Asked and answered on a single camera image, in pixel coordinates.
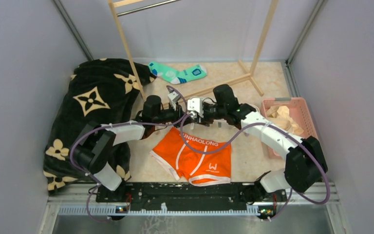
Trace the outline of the orange underwear white trim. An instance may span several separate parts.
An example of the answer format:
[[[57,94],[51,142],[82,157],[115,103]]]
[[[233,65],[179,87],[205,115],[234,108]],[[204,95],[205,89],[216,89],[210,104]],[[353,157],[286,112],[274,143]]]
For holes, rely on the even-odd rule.
[[[214,154],[200,154],[182,140],[181,133],[171,128],[150,151],[150,155],[176,180],[205,187],[231,182],[231,145]]]

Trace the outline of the pink perforated plastic basket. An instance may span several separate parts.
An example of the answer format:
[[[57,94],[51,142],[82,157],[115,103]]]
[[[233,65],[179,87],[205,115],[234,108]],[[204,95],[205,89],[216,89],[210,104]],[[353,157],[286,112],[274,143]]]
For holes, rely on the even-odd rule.
[[[304,130],[300,137],[308,138],[313,136],[319,139],[305,99],[301,97],[264,99],[261,105],[261,114],[266,117],[265,112],[274,105],[285,105],[290,109],[290,117]]]

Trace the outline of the white plastic clip hanger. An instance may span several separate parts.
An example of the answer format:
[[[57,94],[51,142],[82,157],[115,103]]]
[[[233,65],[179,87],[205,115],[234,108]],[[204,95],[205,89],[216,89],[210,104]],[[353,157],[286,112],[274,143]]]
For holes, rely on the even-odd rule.
[[[245,116],[251,112],[259,112],[259,108],[257,106],[247,104],[247,103],[239,103],[236,97],[230,97],[227,99],[220,99],[218,101],[209,102],[210,104],[217,104],[221,107],[221,116],[219,119],[214,120],[213,124],[215,123],[226,123],[230,126],[236,127],[237,129],[241,129],[241,121],[245,119]]]

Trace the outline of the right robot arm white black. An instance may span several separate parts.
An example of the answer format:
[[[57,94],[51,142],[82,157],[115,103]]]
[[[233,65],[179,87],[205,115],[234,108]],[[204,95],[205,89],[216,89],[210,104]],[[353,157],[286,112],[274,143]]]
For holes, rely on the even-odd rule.
[[[214,88],[213,94],[213,104],[200,98],[187,101],[187,112],[194,123],[209,125],[224,119],[239,131],[258,137],[285,160],[283,169],[264,173],[256,180],[257,199],[267,201],[275,191],[289,188],[304,193],[319,179],[328,180],[328,167],[318,139],[302,138],[280,128],[251,105],[239,103],[227,84]]]

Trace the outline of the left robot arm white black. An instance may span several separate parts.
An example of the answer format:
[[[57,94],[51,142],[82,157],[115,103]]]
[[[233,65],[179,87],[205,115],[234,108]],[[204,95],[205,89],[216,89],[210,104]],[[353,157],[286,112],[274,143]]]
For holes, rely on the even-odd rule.
[[[110,152],[115,145],[148,138],[158,126],[169,127],[180,123],[185,112],[178,101],[185,98],[172,92],[168,99],[169,107],[164,109],[158,96],[147,97],[144,108],[140,111],[141,116],[136,120],[105,125],[88,123],[70,149],[71,164],[90,176],[98,185],[107,188],[107,195],[113,201],[122,201],[127,189],[121,185],[123,177],[108,163]]]

